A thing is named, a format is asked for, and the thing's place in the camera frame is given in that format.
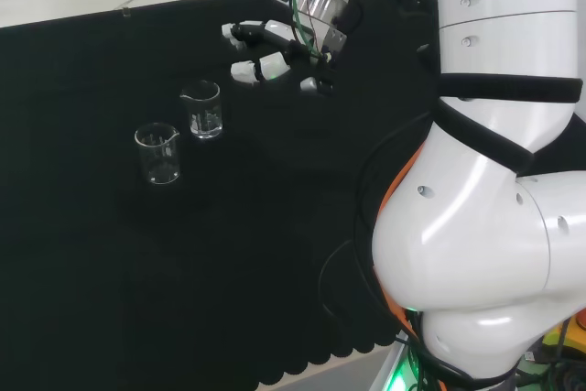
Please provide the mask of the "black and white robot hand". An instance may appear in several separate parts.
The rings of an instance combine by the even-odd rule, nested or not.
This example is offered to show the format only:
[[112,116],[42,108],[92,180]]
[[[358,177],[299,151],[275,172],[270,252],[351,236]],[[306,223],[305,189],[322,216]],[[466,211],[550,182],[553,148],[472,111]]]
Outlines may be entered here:
[[296,62],[306,61],[323,73],[302,80],[300,90],[325,96],[333,93],[333,82],[325,71],[334,66],[347,40],[341,31],[324,23],[306,27],[273,19],[227,23],[222,25],[222,36],[236,49],[259,44],[277,49],[258,60],[235,62],[230,69],[233,80],[250,86],[277,81],[288,74]]

